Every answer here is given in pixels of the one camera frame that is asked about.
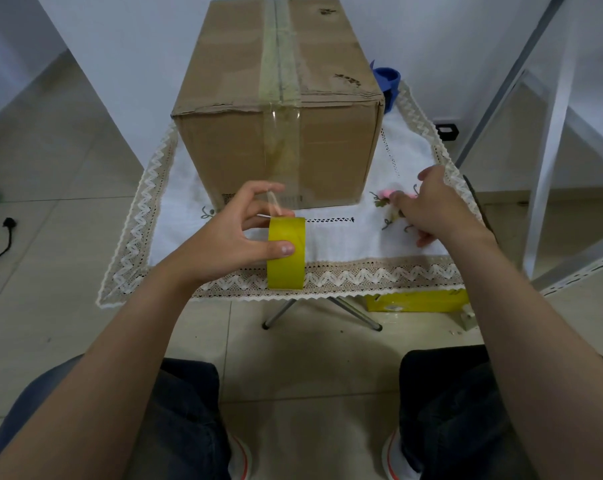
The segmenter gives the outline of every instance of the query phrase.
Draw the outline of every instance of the person's left arm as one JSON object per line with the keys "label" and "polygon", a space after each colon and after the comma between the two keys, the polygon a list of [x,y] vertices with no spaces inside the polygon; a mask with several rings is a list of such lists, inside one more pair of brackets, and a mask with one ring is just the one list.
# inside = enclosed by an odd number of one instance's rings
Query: person's left arm
{"label": "person's left arm", "polygon": [[[256,194],[283,185],[248,182],[199,232],[158,264],[86,354],[0,455],[0,479],[119,479],[179,314],[193,292],[252,262],[288,256],[287,241],[249,241],[268,226]],[[285,210],[283,215],[292,216]]]}

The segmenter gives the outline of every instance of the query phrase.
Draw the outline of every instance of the white shoe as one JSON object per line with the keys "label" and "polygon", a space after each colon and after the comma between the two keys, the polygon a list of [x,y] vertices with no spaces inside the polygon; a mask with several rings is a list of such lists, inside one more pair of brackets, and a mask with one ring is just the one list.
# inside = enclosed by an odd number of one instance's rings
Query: white shoe
{"label": "white shoe", "polygon": [[253,457],[246,444],[237,436],[228,434],[230,443],[230,461],[228,474],[232,480],[248,480],[253,468]]}
{"label": "white shoe", "polygon": [[417,473],[410,466],[402,453],[401,444],[400,428],[397,428],[382,448],[384,472],[386,472],[388,480],[418,480],[421,473]]}

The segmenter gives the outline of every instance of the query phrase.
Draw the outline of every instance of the hand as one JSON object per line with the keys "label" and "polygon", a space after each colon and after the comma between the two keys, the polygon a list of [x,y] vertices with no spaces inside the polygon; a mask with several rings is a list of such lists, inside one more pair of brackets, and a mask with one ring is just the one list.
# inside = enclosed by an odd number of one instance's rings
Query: hand
{"label": "hand", "polygon": [[454,236],[478,234],[492,236],[466,206],[454,189],[444,183],[444,167],[423,169],[418,179],[423,182],[417,198],[398,191],[391,203],[399,208],[409,223],[419,230],[418,248],[439,239],[444,246]]}
{"label": "hand", "polygon": [[[242,231],[268,227],[271,215],[268,202],[255,200],[267,191],[281,192],[284,186],[274,182],[246,182],[228,205],[204,227],[178,247],[164,261],[171,275],[194,288],[257,261],[290,256],[295,248],[289,241],[250,241]],[[280,209],[278,216],[294,217],[294,212]]]}

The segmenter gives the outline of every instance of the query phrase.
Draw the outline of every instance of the black square object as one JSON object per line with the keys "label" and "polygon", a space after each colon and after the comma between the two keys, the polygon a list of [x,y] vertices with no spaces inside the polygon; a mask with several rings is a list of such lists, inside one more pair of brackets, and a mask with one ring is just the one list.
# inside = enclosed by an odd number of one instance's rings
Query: black square object
{"label": "black square object", "polygon": [[460,133],[454,124],[435,125],[435,129],[442,141],[455,141]]}

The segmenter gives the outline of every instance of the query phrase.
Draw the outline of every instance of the embroidered tablecloth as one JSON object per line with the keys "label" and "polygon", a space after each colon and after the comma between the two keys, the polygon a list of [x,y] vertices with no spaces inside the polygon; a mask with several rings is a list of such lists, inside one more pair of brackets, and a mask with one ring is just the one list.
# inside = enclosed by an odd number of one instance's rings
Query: embroidered tablecloth
{"label": "embroidered tablecloth", "polygon": [[[397,219],[377,195],[384,188],[418,192],[418,172],[435,163],[446,167],[447,183],[481,220],[437,131],[402,82],[396,107],[384,116],[362,201],[296,212],[307,219],[304,289],[269,290],[262,263],[207,283],[193,298],[321,298],[462,287],[457,267],[441,243],[417,249],[416,229]],[[210,199],[171,125],[141,178],[97,304],[125,302],[152,266],[213,215]],[[262,229],[246,234],[252,239],[267,237]]]}

